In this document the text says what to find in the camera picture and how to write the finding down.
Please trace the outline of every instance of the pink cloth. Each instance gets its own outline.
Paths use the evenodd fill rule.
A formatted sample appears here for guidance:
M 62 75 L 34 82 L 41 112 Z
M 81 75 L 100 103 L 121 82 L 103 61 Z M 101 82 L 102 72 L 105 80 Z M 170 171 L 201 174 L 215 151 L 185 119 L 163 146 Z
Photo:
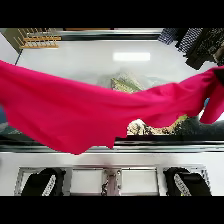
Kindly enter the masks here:
M 179 84 L 128 94 L 0 61 L 0 103 L 9 124 L 54 150 L 73 154 L 91 146 L 112 148 L 115 137 L 126 137 L 128 124 L 138 118 L 160 128 L 181 115 L 196 116 L 208 97 L 201 122 L 209 124 L 224 109 L 224 88 L 213 69 Z

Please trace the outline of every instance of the pink fabric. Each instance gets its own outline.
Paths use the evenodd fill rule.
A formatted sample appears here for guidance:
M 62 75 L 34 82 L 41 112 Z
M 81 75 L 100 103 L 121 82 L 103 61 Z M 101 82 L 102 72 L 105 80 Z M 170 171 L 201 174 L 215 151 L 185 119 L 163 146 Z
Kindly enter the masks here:
M 0 61 L 0 103 L 9 124 L 52 149 L 73 154 L 91 146 L 112 148 L 115 137 L 126 137 L 128 124 L 138 118 L 160 128 L 181 115 L 196 116 L 208 97 L 201 122 L 209 124 L 224 109 L 224 88 L 213 69 L 179 84 L 128 94 Z

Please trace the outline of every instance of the white wall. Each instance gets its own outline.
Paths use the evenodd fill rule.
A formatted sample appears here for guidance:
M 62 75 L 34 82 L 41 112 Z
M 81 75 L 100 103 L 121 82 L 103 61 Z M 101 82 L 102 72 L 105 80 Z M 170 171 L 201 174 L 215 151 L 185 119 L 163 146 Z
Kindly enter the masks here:
M 0 60 L 15 64 L 18 57 L 17 51 L 0 33 Z

